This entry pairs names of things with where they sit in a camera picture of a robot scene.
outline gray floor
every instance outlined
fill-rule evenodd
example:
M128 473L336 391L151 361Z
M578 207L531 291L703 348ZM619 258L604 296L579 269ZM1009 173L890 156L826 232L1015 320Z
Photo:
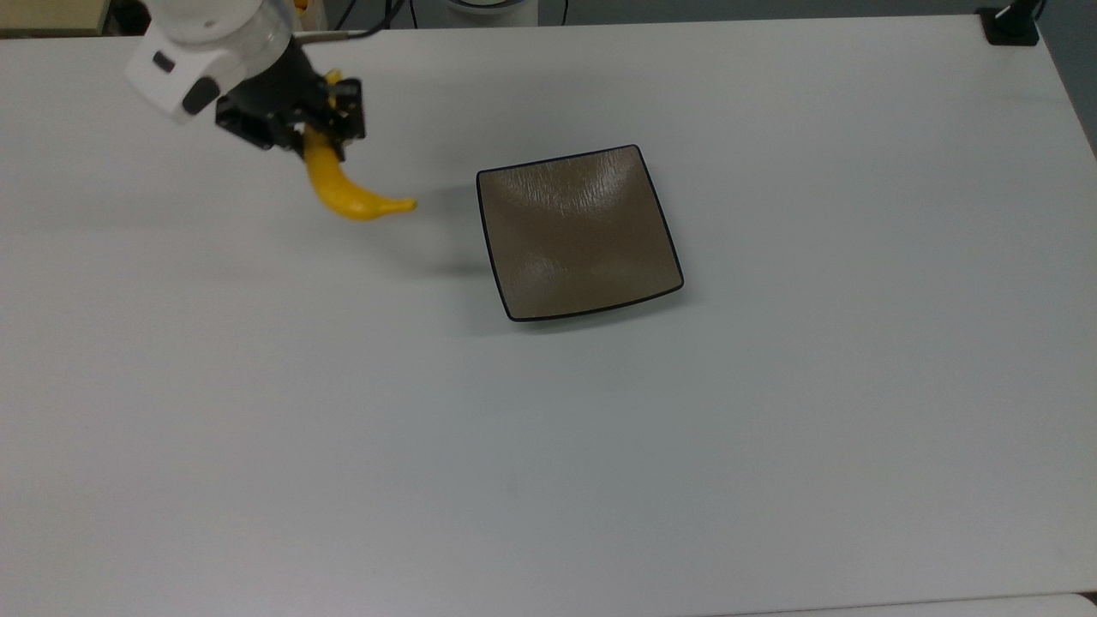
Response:
M350 0L326 0L335 24ZM412 0L419 27L446 27L441 0ZM649 23L870 15L972 13L1006 0L570 0L567 23ZM559 23L564 0L541 0L541 23ZM381 19L383 0L358 0L344 29L369 27ZM411 27L407 9L395 27ZM1040 20L1060 76L1097 153L1097 0L1048 0Z

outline white table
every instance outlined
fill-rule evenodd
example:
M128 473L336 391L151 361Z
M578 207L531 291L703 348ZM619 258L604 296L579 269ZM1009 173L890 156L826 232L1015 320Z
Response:
M386 32L291 155L0 43L5 616L667 617L1097 587L1097 165L974 16ZM474 173L643 149L686 288L522 326Z

